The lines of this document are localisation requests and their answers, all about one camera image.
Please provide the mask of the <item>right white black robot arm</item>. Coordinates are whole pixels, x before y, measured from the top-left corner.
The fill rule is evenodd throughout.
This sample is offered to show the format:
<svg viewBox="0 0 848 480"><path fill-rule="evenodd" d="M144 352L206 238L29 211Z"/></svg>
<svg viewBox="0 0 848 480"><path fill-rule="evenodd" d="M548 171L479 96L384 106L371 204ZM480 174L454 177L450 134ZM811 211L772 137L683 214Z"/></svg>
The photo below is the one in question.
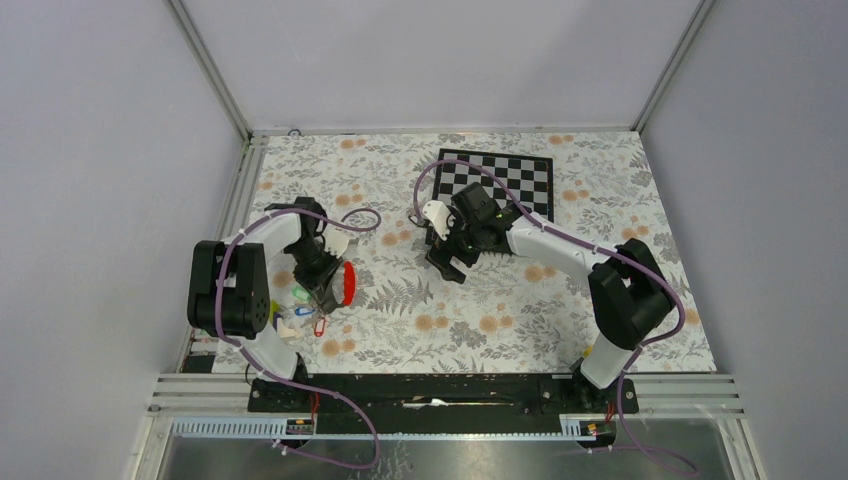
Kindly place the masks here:
<svg viewBox="0 0 848 480"><path fill-rule="evenodd" d="M430 200L417 212L436 236L425 258L446 281L466 279L455 261L471 267L482 254L498 253L535 260L588 287L599 335L577 367L582 378L573 396L583 410L597 412L612 400L612 384L675 305L643 242L593 244L516 203L501 206L478 182L450 203Z"/></svg>

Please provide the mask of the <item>red key tag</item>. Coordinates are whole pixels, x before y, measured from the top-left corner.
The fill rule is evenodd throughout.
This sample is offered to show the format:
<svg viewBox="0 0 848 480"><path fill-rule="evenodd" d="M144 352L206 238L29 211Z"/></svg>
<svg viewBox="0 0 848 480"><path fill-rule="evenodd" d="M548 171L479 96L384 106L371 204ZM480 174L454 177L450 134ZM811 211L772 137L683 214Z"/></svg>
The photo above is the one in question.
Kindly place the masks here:
<svg viewBox="0 0 848 480"><path fill-rule="evenodd" d="M322 337L325 334L328 319L326 316L321 316L313 326L313 334L315 337Z"/></svg>

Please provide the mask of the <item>green key tag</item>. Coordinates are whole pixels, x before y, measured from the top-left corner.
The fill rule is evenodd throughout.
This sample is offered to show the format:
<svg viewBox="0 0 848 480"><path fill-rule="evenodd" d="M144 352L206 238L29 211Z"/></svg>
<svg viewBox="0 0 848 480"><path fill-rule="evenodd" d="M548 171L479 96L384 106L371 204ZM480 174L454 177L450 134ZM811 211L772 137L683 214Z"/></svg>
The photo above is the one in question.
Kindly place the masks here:
<svg viewBox="0 0 848 480"><path fill-rule="evenodd" d="M312 301L311 294L299 285L291 289L291 295L300 303L310 303Z"/></svg>

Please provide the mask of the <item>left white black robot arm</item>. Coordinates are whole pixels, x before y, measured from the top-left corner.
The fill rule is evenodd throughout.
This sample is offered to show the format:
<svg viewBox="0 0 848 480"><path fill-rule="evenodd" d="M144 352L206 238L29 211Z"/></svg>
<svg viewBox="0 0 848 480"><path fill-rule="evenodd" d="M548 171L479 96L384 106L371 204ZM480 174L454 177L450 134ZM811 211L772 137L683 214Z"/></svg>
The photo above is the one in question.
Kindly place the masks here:
<svg viewBox="0 0 848 480"><path fill-rule="evenodd" d="M272 386L272 398L288 411L309 401L310 385L300 377L302 358L287 345L271 318L267 264L279 254L294 259L293 276L322 314L350 302L345 291L343 254L348 226L326 216L312 197L267 207L255 222L226 240L206 240L193 250L187 319L189 324L241 353Z"/></svg>

